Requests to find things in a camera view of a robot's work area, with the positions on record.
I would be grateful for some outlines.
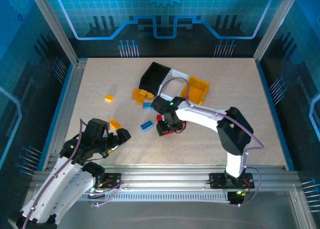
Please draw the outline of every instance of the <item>work surface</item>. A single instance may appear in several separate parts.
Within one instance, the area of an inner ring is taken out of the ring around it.
[[[209,82],[203,106],[222,110],[236,107],[241,111],[265,146],[264,150],[250,152],[247,164],[285,165],[259,73],[251,58],[89,58],[66,139],[79,133],[79,119],[115,119],[129,131],[131,139],[112,156],[96,161],[101,165],[225,165],[227,152],[218,134],[209,128],[189,122],[181,134],[158,136],[157,113],[143,109],[132,99],[134,88],[139,87],[141,76],[152,62]],[[113,95],[114,101],[105,101],[107,94]],[[140,125],[148,120],[154,122],[154,127],[143,132]]]

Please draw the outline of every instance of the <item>glass panel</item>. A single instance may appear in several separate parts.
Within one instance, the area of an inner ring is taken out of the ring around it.
[[[263,56],[261,66],[267,84],[271,88],[273,104],[294,167],[300,171],[301,182],[316,178],[318,184],[320,182],[319,0],[294,2]]]
[[[48,0],[78,57],[252,57],[282,0]]]
[[[0,228],[9,229],[8,214],[21,209],[70,62],[34,0],[0,5]]]

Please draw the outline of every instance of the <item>orange bin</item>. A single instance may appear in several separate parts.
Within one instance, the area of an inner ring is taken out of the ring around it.
[[[189,77],[189,101],[198,105],[202,105],[205,96],[208,93],[210,83],[200,80],[194,76]],[[187,95],[187,85],[184,86],[180,97],[185,98]]]

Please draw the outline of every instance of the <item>blue lego brick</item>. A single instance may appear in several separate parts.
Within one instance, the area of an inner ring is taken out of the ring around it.
[[[152,128],[154,126],[154,124],[152,123],[152,121],[148,120],[147,122],[143,123],[142,125],[140,125],[141,129],[143,132],[149,130],[150,128]]]
[[[145,103],[143,103],[142,108],[143,108],[143,109],[152,109],[151,103],[152,103],[152,102],[145,102]]]

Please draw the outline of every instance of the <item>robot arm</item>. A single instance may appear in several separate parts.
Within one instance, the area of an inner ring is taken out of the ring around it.
[[[223,148],[227,151],[227,165],[225,172],[228,176],[237,179],[244,172],[244,149],[251,137],[237,125],[232,124],[225,116],[235,119],[251,133],[253,129],[235,107],[229,110],[213,110],[175,97],[172,101],[157,96],[152,102],[152,108],[163,116],[158,121],[156,129],[159,136],[167,132],[183,130],[184,121],[205,126],[218,133]]]
[[[131,138],[124,128],[118,129],[117,135],[108,130],[106,121],[94,118],[81,133],[80,142],[76,135],[64,143],[52,172],[36,195],[21,212],[10,214],[8,221],[14,229],[56,229],[61,218],[86,191],[104,184],[105,169],[94,162],[86,163],[87,160],[95,153],[106,158]]]

